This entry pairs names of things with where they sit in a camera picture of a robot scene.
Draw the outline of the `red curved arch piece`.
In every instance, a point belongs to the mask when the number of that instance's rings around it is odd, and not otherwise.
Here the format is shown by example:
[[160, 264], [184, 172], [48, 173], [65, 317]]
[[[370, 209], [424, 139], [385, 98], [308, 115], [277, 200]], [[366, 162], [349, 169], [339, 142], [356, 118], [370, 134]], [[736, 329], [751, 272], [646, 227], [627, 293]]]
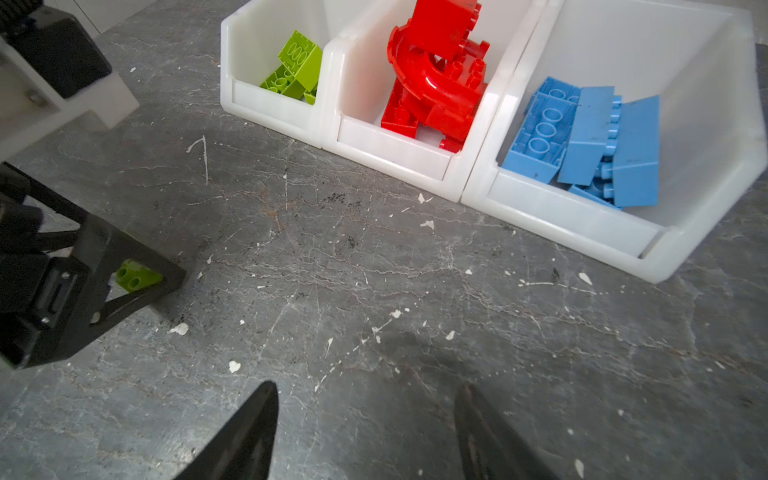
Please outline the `red curved arch piece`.
[[462, 115], [475, 115], [485, 94], [487, 65], [463, 54], [452, 61], [412, 45], [406, 26], [393, 29], [387, 46], [388, 61], [403, 86], [417, 98], [445, 105]]

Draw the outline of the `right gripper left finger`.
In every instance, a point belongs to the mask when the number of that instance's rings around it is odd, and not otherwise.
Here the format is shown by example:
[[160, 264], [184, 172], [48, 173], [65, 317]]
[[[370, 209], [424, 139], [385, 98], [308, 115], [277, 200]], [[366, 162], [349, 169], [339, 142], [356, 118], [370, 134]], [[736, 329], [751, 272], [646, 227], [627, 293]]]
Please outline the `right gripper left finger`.
[[265, 381], [176, 479], [266, 480], [278, 414], [277, 385]]

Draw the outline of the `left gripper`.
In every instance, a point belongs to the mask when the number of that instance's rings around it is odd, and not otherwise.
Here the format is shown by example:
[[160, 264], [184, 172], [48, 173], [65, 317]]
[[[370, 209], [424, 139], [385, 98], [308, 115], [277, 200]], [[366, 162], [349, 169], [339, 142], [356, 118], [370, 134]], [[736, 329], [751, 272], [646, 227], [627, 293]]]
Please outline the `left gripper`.
[[[27, 205], [29, 197], [81, 225], [80, 231], [42, 233], [43, 210]], [[3, 162], [1, 357], [14, 368], [28, 366], [39, 332], [51, 322], [51, 315], [40, 314], [36, 306], [51, 270], [50, 254], [73, 245], [73, 257], [87, 268], [72, 314], [82, 338], [98, 338], [178, 290], [186, 276], [183, 268], [154, 249]]]

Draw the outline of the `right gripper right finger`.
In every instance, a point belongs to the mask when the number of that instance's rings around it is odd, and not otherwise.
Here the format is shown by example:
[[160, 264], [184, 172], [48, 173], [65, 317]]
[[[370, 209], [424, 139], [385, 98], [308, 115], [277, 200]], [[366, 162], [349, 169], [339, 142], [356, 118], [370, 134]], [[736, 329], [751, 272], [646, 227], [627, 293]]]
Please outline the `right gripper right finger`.
[[459, 388], [454, 421], [465, 479], [558, 478], [475, 385]]

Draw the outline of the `small red square brick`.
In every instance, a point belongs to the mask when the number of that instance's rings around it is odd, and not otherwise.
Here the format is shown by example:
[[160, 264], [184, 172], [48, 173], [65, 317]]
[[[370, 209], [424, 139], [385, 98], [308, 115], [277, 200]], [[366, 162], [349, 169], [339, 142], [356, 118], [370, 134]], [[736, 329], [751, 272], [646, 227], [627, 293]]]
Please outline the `small red square brick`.
[[490, 44], [469, 39], [481, 8], [476, 0], [419, 0], [405, 36], [412, 45], [446, 60], [463, 54], [483, 59]]

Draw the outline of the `blue brick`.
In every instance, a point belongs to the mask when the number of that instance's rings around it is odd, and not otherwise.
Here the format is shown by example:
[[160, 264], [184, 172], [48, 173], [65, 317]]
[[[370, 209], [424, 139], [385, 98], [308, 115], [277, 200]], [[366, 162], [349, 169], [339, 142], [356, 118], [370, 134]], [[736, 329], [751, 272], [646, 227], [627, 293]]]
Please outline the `blue brick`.
[[532, 95], [501, 167], [549, 184], [560, 171], [581, 88], [548, 77]]
[[589, 186], [571, 185], [568, 191], [601, 205], [621, 210], [621, 207], [615, 205], [615, 189], [611, 181], [596, 178]]
[[602, 158], [616, 150], [621, 103], [612, 86], [581, 89], [559, 183], [586, 186], [592, 182]]
[[614, 205], [655, 206], [659, 197], [661, 99], [624, 103], [612, 161]]

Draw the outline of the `green studded brick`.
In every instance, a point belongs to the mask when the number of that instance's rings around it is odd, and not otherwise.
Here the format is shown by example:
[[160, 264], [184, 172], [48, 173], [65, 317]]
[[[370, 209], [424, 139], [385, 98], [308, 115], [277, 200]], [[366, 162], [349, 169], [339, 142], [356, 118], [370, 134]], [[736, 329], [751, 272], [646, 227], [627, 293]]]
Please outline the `green studded brick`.
[[116, 271], [115, 278], [117, 284], [129, 293], [146, 289], [164, 279], [161, 274], [133, 260], [125, 260]]

